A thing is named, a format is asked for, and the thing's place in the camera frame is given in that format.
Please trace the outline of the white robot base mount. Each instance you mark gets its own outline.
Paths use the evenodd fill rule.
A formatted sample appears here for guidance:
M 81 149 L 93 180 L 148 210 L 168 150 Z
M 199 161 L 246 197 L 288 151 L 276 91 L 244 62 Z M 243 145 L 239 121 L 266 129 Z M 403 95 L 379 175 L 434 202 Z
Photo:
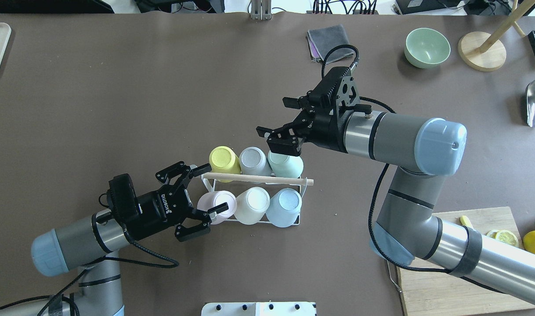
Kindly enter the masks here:
M 210 302 L 202 316 L 316 316 L 315 302 Z

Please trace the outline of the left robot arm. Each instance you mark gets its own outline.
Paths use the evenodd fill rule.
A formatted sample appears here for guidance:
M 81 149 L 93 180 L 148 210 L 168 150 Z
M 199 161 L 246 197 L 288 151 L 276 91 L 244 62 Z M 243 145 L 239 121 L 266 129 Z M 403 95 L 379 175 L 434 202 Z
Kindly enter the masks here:
M 191 180 L 211 172 L 210 164 L 177 162 L 157 172 L 161 187 L 135 194 L 129 174 L 115 176 L 105 192 L 104 210 L 35 238 L 31 258 L 45 276 L 78 269 L 79 274 L 56 294 L 22 299 L 0 307 L 0 316 L 123 316 L 120 262 L 172 269 L 179 262 L 140 244 L 167 228 L 180 241 L 210 232 L 221 203 L 195 208 L 187 188 Z

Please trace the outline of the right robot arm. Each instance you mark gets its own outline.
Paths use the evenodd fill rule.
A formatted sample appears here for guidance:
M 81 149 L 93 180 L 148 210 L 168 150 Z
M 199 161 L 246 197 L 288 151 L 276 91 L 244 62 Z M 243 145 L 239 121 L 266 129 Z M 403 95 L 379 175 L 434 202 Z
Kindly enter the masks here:
M 374 199 L 370 206 L 368 226 L 376 252 L 400 268 L 448 274 L 535 305 L 535 254 L 432 214 L 445 179 L 462 160 L 465 126 L 396 114 L 390 107 L 372 110 L 378 101 L 361 96 L 352 76 L 358 49 L 339 45 L 325 60 L 341 49 L 354 52 L 350 66 L 322 71 L 320 83 L 305 96 L 283 98 L 286 108 L 300 111 L 293 122 L 256 128 L 271 152 L 299 156 L 303 143 L 310 142 L 395 165 L 376 222 Z

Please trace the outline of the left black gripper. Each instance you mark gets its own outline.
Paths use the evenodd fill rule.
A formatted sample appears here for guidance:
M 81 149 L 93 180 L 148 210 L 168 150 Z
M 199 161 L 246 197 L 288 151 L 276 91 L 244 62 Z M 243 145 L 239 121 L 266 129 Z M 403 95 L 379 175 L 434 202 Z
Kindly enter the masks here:
M 155 177 L 162 184 L 169 185 L 173 178 L 177 178 L 174 186 L 182 188 L 173 192 L 159 189 L 137 197 L 135 202 L 137 216 L 127 221 L 129 235 L 139 241 L 172 226 L 176 226 L 175 238 L 179 242 L 208 234 L 211 215 L 228 210 L 228 205 L 223 203 L 207 211 L 199 210 L 193 207 L 186 190 L 193 178 L 207 172 L 211 172 L 209 163 L 191 167 L 183 161 L 157 172 Z M 185 227 L 183 222 L 186 219 L 197 220 L 199 224 Z

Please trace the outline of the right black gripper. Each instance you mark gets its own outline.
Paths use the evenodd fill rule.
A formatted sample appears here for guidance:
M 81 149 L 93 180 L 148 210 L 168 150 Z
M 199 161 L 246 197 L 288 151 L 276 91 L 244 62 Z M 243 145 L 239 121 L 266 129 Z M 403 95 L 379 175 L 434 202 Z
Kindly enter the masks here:
M 285 108 L 306 112 L 306 121 L 290 122 L 280 128 L 256 127 L 259 137 L 265 138 L 272 153 L 298 157 L 304 143 L 346 153 L 344 144 L 347 121 L 351 110 L 315 109 L 310 101 L 310 92 L 298 98 L 284 97 Z

